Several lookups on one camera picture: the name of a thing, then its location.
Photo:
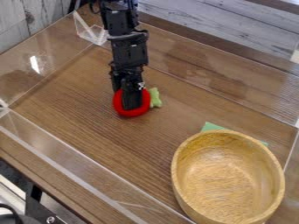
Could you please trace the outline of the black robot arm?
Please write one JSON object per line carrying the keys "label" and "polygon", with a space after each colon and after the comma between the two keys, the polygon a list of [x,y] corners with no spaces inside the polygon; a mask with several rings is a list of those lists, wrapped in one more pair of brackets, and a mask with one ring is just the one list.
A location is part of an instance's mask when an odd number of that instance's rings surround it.
{"label": "black robot arm", "polygon": [[144,66],[148,64],[148,30],[137,30],[137,12],[133,0],[100,0],[100,16],[108,32],[112,61],[110,80],[113,91],[121,92],[124,110],[141,107]]}

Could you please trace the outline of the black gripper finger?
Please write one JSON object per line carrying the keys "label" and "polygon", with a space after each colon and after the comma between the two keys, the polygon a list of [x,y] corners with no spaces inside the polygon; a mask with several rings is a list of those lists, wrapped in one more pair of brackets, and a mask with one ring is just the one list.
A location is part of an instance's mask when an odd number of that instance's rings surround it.
{"label": "black gripper finger", "polygon": [[121,87],[121,84],[120,84],[121,76],[113,67],[110,67],[109,76],[110,76],[112,88],[113,88],[113,91],[116,92]]}
{"label": "black gripper finger", "polygon": [[141,106],[144,81],[138,72],[126,72],[121,81],[121,101],[124,110],[137,109]]}

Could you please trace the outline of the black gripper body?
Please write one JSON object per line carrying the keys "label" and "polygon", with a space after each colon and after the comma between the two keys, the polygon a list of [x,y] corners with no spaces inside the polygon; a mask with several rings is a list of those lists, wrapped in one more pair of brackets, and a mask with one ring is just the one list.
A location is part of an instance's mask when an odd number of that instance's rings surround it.
{"label": "black gripper body", "polygon": [[113,72],[140,70],[148,64],[146,40],[148,31],[133,31],[126,35],[109,36]]}

